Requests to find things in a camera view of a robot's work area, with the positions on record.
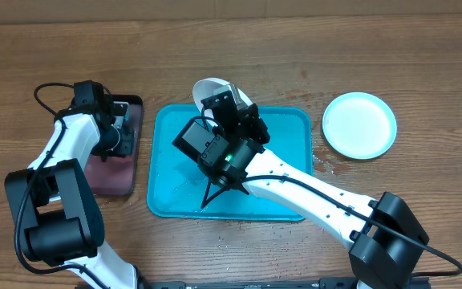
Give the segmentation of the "white plate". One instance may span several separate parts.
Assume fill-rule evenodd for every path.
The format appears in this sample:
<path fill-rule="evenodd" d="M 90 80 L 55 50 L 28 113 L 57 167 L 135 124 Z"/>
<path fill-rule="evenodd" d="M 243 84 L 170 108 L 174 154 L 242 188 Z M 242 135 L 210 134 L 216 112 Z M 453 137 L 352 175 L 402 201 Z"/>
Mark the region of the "white plate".
<path fill-rule="evenodd" d="M 213 96 L 213 92 L 223 86 L 230 84 L 229 81 L 219 78 L 206 78 L 197 81 L 193 88 L 192 88 L 192 97 L 194 100 L 195 105 L 199 112 L 202 112 L 202 103 L 203 99 L 206 99 L 210 96 Z M 250 98 L 240 89 L 237 87 L 237 91 L 240 95 L 240 98 L 244 100 L 244 102 L 250 106 L 253 102 Z M 210 109 L 205 110 L 205 116 L 209 116 L 213 118 L 213 113 Z"/>

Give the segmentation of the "light blue plate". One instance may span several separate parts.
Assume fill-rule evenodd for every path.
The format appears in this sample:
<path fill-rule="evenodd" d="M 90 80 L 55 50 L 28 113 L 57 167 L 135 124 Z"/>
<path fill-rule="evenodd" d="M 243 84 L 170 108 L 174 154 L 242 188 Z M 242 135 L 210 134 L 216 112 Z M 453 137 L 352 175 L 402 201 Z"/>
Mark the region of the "light blue plate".
<path fill-rule="evenodd" d="M 394 143 L 394 112 L 379 97 L 348 92 L 330 102 L 322 116 L 322 132 L 336 152 L 357 160 L 383 155 Z"/>

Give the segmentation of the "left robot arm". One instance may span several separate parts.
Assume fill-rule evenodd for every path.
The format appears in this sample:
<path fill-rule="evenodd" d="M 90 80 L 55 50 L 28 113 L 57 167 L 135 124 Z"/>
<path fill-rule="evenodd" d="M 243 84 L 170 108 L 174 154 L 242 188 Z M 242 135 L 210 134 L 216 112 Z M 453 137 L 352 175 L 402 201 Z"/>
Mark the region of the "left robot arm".
<path fill-rule="evenodd" d="M 107 243 L 95 199 L 136 179 L 143 100 L 114 95 L 101 83 L 73 83 L 67 108 L 49 112 L 54 132 L 25 169 L 8 173 L 5 191 L 14 221 L 14 251 L 35 275 L 70 271 L 89 288 L 148 288 L 137 266 Z"/>

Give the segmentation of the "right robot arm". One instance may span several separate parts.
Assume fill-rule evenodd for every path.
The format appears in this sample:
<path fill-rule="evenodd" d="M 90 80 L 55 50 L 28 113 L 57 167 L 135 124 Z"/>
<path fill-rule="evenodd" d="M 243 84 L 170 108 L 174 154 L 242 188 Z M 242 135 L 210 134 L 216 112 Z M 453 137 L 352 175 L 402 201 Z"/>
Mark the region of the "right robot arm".
<path fill-rule="evenodd" d="M 240 190 L 283 205 L 332 234 L 347 249 L 359 288 L 406 288 L 429 238 L 407 203 L 379 200 L 312 177 L 265 148 L 270 135 L 256 104 L 236 92 L 197 101 L 172 142 L 221 192 Z"/>

